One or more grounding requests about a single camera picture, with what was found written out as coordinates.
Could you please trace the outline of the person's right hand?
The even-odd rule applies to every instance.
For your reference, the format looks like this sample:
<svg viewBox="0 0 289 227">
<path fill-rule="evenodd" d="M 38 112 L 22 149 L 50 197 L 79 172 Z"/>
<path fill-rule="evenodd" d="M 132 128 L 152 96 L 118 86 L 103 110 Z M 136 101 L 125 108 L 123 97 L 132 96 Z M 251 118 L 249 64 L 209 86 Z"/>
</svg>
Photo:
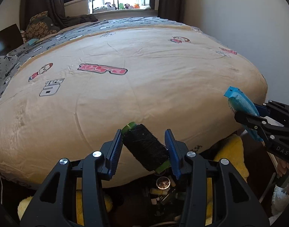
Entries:
<svg viewBox="0 0 289 227">
<path fill-rule="evenodd" d="M 283 175 L 286 174 L 286 172 L 289 170 L 289 163 L 287 163 L 286 161 L 276 157 L 277 159 L 277 171 L 278 171 L 278 175 L 280 177 L 282 177 Z"/>
</svg>

